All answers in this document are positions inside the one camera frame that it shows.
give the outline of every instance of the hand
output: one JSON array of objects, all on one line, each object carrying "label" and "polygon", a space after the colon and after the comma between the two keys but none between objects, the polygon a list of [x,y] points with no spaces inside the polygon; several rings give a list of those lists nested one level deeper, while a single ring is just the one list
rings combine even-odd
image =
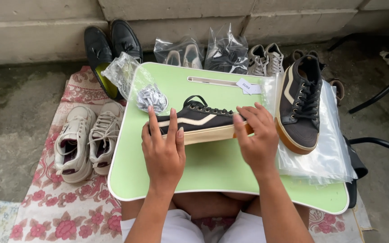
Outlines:
[{"label": "hand", "polygon": [[258,102],[255,107],[236,107],[236,110],[246,118],[255,135],[248,137],[246,128],[239,114],[234,113],[233,124],[241,154],[251,167],[256,178],[269,173],[276,173],[275,156],[278,146],[278,134],[272,115]]},{"label": "hand", "polygon": [[165,140],[152,106],[148,107],[148,115],[149,122],[142,128],[142,151],[149,175],[149,190],[172,196],[185,166],[184,130],[178,130],[176,111],[171,108]]}]

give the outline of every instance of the concrete wall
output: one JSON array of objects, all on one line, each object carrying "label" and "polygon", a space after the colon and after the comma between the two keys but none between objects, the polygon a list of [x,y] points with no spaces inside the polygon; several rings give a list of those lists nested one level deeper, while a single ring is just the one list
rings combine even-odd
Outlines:
[{"label": "concrete wall", "polygon": [[389,31],[389,0],[0,0],[0,64],[85,59],[83,31],[129,21],[145,51],[232,23],[249,45]]}]

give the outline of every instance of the concrete floor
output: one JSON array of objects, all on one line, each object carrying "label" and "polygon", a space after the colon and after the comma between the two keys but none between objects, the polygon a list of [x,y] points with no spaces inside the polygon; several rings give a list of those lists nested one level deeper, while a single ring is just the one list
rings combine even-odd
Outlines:
[{"label": "concrete floor", "polygon": [[[350,115],[348,109],[371,98],[389,83],[389,66],[377,53],[348,42],[331,53],[328,44],[283,47],[317,50],[329,67],[326,79],[338,77],[345,87],[339,108],[342,131],[348,138],[378,137],[389,141],[389,95]],[[146,55],[153,60],[153,55]],[[56,63],[0,68],[0,200],[21,202],[41,155],[47,132],[62,96],[65,80],[84,63]],[[372,226],[366,242],[389,242],[389,150],[374,144],[355,145],[369,174],[358,181]]]}]

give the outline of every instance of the green lap desk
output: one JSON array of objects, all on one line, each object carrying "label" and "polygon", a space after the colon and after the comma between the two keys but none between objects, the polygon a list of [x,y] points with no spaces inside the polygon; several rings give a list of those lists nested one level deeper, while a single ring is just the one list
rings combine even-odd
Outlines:
[{"label": "green lap desk", "polygon": [[[202,96],[211,108],[234,111],[236,106],[253,106],[256,101],[262,103],[261,95],[243,94],[240,88],[187,80],[188,77],[203,77],[237,82],[244,78],[250,83],[259,83],[259,77],[158,63],[143,63],[142,67],[149,71],[159,89],[167,96],[169,107],[175,108],[177,112],[191,95]],[[137,72],[134,85],[144,79],[143,74]],[[109,189],[113,196],[122,201],[144,198],[148,191],[149,177],[140,145],[140,134],[146,121],[148,114],[139,110],[135,102],[129,102],[109,173]],[[259,194],[257,181],[242,158],[236,139],[187,145],[185,153],[185,170],[176,193],[229,191]],[[316,189],[316,186],[293,184],[287,175],[281,175],[281,180],[295,203],[332,214],[340,214],[348,207],[348,193],[344,183]]]}]

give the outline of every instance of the floral cloth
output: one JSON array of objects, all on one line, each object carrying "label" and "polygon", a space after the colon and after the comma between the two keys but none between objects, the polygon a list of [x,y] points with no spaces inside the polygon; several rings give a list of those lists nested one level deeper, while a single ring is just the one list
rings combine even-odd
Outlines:
[{"label": "floral cloth", "polygon": [[[110,101],[94,77],[90,67],[84,66],[67,81],[57,112],[52,121],[40,162],[31,187],[20,204],[16,223],[9,234],[9,242],[121,242],[121,207],[109,193],[105,176],[91,174],[83,182],[67,184],[54,168],[54,142],[67,114],[73,107],[83,105],[95,113]],[[316,235],[349,235],[356,230],[355,219],[343,215],[329,215],[311,211],[310,231]],[[195,224],[204,232],[206,242],[214,242],[211,234],[224,232],[234,218],[206,218]]]}]

